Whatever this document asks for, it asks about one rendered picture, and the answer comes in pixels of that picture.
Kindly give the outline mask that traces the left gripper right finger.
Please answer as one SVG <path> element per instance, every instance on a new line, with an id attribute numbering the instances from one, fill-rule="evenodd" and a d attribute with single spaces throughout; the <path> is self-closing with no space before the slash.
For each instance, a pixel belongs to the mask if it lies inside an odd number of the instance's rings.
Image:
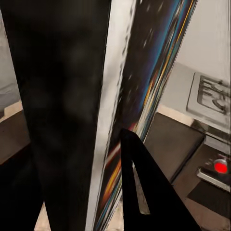
<path id="1" fill-rule="evenodd" d="M 124 231 L 202 231 L 139 136 L 122 128 L 120 147 Z M 132 161 L 150 215 L 139 210 Z"/>

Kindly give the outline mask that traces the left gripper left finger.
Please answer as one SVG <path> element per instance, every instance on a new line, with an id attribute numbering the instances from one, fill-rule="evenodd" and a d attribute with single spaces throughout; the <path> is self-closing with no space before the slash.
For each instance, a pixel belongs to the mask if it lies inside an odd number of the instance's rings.
<path id="1" fill-rule="evenodd" d="M 33 231 L 43 202 L 29 142 L 0 165 L 0 231 Z"/>

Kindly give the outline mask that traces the poster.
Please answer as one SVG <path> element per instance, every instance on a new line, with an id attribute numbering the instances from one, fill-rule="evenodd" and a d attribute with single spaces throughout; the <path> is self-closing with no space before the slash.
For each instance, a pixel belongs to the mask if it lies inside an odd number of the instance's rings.
<path id="1" fill-rule="evenodd" d="M 197 3 L 0 0 L 51 231 L 106 231 Z"/>

